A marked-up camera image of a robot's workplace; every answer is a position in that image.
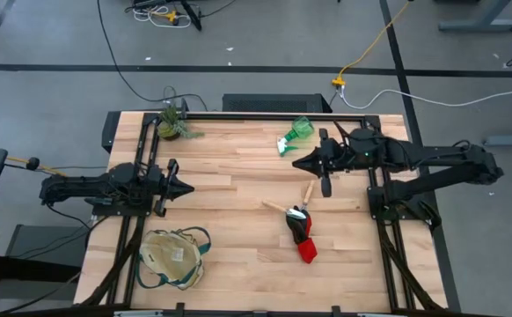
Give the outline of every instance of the green spray bottle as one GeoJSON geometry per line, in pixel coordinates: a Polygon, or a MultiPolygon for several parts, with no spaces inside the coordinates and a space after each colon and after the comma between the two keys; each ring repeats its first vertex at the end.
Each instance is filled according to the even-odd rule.
{"type": "Polygon", "coordinates": [[[278,137],[277,139],[277,150],[279,151],[280,156],[284,156],[287,151],[296,149],[295,146],[288,146],[289,141],[296,137],[306,138],[314,131],[315,129],[312,127],[312,123],[307,119],[307,117],[300,116],[296,118],[291,124],[291,131],[284,137],[278,137]]]}

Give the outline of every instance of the yellow cable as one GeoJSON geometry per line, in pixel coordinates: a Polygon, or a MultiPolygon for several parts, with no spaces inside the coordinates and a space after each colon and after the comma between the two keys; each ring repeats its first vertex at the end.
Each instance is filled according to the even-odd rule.
{"type": "Polygon", "coordinates": [[[371,43],[371,45],[369,45],[369,47],[365,50],[365,52],[363,52],[363,54],[362,54],[362,56],[360,56],[360,58],[358,58],[357,60],[351,62],[350,64],[348,64],[342,68],[342,70],[338,73],[338,76],[333,80],[333,85],[345,85],[346,84],[344,82],[344,80],[342,79],[342,74],[344,73],[344,71],[346,71],[350,67],[352,67],[362,61],[362,59],[370,52],[370,50],[374,46],[376,46],[376,44],[379,42],[379,39],[381,39],[381,36],[385,33],[385,31],[387,31],[389,26],[392,26],[393,23],[395,23],[397,18],[399,18],[399,16],[405,11],[405,9],[408,7],[409,4],[410,4],[410,2],[407,1],[406,4],[403,6],[403,8],[399,11],[399,13],[397,13],[397,15],[395,17],[393,17],[391,22],[389,22],[389,24],[387,26],[385,26],[383,30],[381,30],[379,35],[376,37],[376,39],[373,41],[373,43],[371,43]]]}
{"type": "MultiPolygon", "coordinates": [[[[29,163],[29,161],[27,159],[24,159],[24,158],[7,157],[6,159],[10,160],[10,161],[14,161],[14,162],[19,162],[19,163],[25,163],[25,164],[29,163]]],[[[44,171],[50,172],[50,173],[59,174],[61,176],[67,176],[66,173],[59,172],[59,171],[57,171],[54,168],[51,168],[49,166],[43,166],[43,165],[39,164],[39,168],[44,170],[44,171]]]]}

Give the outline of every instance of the butcher block tabletop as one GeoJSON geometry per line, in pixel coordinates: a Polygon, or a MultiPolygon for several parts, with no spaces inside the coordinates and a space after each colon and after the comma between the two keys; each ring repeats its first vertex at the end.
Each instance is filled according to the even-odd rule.
{"type": "MultiPolygon", "coordinates": [[[[407,140],[401,115],[379,117],[385,135],[407,140]]],[[[135,160],[142,118],[142,112],[121,113],[109,168],[135,160]]],[[[318,255],[311,264],[301,260],[285,215],[261,203],[301,205],[310,181],[317,179],[291,162],[318,146],[318,129],[327,129],[338,140],[340,134],[332,121],[311,121],[315,133],[290,142],[298,149],[283,158],[276,141],[289,132],[291,120],[187,120],[191,130],[205,136],[160,140],[156,163],[165,170],[168,159],[177,159],[178,178],[195,191],[168,201],[165,217],[147,217],[143,234],[200,226],[208,230],[212,248],[203,255],[205,274],[198,284],[181,291],[170,285],[147,290],[135,283],[132,308],[174,309],[181,302],[187,310],[330,312],[332,306],[340,306],[342,312],[390,312],[377,225],[369,214],[367,171],[332,175],[330,198],[321,195],[320,181],[315,182],[308,211],[318,255]]],[[[347,131],[360,128],[356,122],[339,123],[347,131]]],[[[406,181],[416,174],[391,177],[406,181]]],[[[121,221],[110,217],[91,233],[75,303],[90,296],[111,268],[121,221]]],[[[433,300],[446,306],[428,227],[421,221],[400,225],[409,268],[433,300]]],[[[134,227],[133,219],[129,232],[134,227]]],[[[399,305],[404,307],[394,265],[393,271],[399,305]]],[[[143,263],[140,272],[146,284],[159,281],[143,263]]],[[[122,301],[127,273],[128,268],[123,268],[116,302],[122,301]]]]}

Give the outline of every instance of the black metal frame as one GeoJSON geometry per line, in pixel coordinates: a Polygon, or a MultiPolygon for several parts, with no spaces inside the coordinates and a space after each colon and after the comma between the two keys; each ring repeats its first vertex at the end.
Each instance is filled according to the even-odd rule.
{"type": "MultiPolygon", "coordinates": [[[[150,124],[152,122],[153,116],[156,116],[156,114],[145,113],[145,115],[143,117],[142,128],[141,128],[141,133],[139,136],[139,143],[137,145],[137,153],[136,153],[135,159],[140,160],[143,157],[144,142],[142,142],[142,140],[144,140],[144,138],[146,137],[146,133],[147,133],[148,127],[150,126],[150,124]]],[[[190,119],[190,120],[291,121],[291,120],[296,119],[298,116],[299,116],[299,114],[190,113],[190,114],[187,114],[187,119],[190,119]]],[[[375,129],[377,131],[381,130],[381,123],[380,123],[379,117],[377,115],[307,114],[306,116],[310,120],[315,121],[315,122],[331,122],[331,121],[355,122],[355,123],[360,124],[360,128],[362,128],[362,129],[375,129]]],[[[119,120],[118,115],[110,115],[109,117],[113,118],[114,121],[119,120]]],[[[156,157],[156,152],[157,152],[157,146],[158,146],[158,140],[157,140],[157,135],[155,133],[155,136],[153,137],[153,141],[152,141],[151,148],[150,148],[150,158],[149,158],[150,163],[154,163],[154,159],[156,157]]],[[[382,169],[382,174],[383,174],[384,181],[389,181],[391,179],[391,176],[389,175],[389,173],[386,170],[382,169]]],[[[371,187],[377,186],[377,175],[376,175],[376,171],[373,169],[369,169],[369,185],[371,187]]],[[[377,233],[378,233],[380,245],[381,245],[382,261],[383,261],[383,266],[384,266],[384,276],[385,276],[385,283],[386,283],[386,287],[387,287],[388,300],[389,300],[391,310],[394,311],[396,309],[399,309],[399,301],[398,301],[398,297],[397,297],[394,275],[393,275],[393,271],[392,271],[391,255],[384,249],[384,246],[383,246],[383,241],[385,240],[385,242],[386,242],[388,240],[388,239],[384,238],[385,236],[388,238],[388,232],[386,231],[387,225],[385,224],[385,222],[382,219],[376,219],[375,221],[377,223],[377,233]]],[[[139,217],[137,219],[137,227],[141,232],[143,232],[144,222],[145,222],[144,217],[139,217]]],[[[118,240],[118,244],[117,244],[115,259],[117,259],[121,255],[121,252],[122,252],[123,248],[125,247],[125,241],[127,240],[127,236],[128,236],[129,224],[130,224],[130,217],[124,217],[123,222],[121,224],[121,230],[120,230],[119,240],[118,240]]],[[[395,253],[393,254],[392,260],[395,262],[395,264],[397,265],[397,267],[399,269],[402,269],[403,267],[406,268],[406,250],[404,247],[404,242],[403,242],[402,232],[401,232],[400,225],[399,225],[399,220],[393,221],[390,224],[390,226],[392,228],[393,238],[395,240],[395,245],[393,246],[395,253]]],[[[131,299],[133,297],[133,290],[135,287],[135,274],[134,274],[135,266],[139,265],[139,263],[136,259],[137,259],[137,256],[136,256],[136,252],[135,252],[135,254],[132,255],[132,257],[130,259],[130,265],[128,268],[128,276],[127,276],[124,299],[123,299],[123,304],[126,306],[130,306],[131,299]]],[[[410,271],[408,271],[407,269],[404,272],[404,274],[401,271],[401,277],[402,277],[402,284],[405,289],[406,308],[407,309],[415,309],[413,286],[415,286],[414,288],[416,288],[416,290],[418,290],[420,285],[418,284],[416,279],[413,277],[413,275],[410,273],[410,271]]],[[[118,280],[115,280],[113,282],[112,287],[108,291],[107,302],[106,302],[108,305],[111,305],[114,303],[114,299],[115,299],[115,295],[116,295],[115,293],[117,290],[118,283],[119,283],[118,280]]],[[[198,310],[188,311],[188,312],[194,313],[194,314],[198,314],[198,313],[213,314],[213,313],[215,313],[215,311],[198,311],[198,310]]],[[[222,314],[222,315],[238,314],[238,313],[252,313],[252,312],[233,312],[233,311],[219,312],[219,314],[222,314]]],[[[309,316],[311,316],[311,315],[312,316],[319,316],[319,315],[332,316],[333,315],[333,313],[320,313],[320,312],[304,313],[304,314],[290,313],[290,312],[267,312],[267,313],[274,313],[274,314],[276,314],[276,313],[284,314],[285,313],[286,315],[297,314],[297,315],[309,315],[309,316]]]]}

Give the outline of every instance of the red and black object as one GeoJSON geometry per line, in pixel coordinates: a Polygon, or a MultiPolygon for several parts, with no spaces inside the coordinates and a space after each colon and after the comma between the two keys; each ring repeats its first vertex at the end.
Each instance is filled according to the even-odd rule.
{"type": "Polygon", "coordinates": [[[311,215],[307,210],[299,210],[297,206],[293,207],[294,210],[301,211],[307,218],[306,219],[295,219],[290,216],[286,216],[285,220],[288,223],[288,227],[293,233],[293,240],[297,244],[299,254],[303,261],[311,263],[312,260],[317,256],[317,249],[315,243],[309,238],[309,231],[311,230],[311,215]]]}

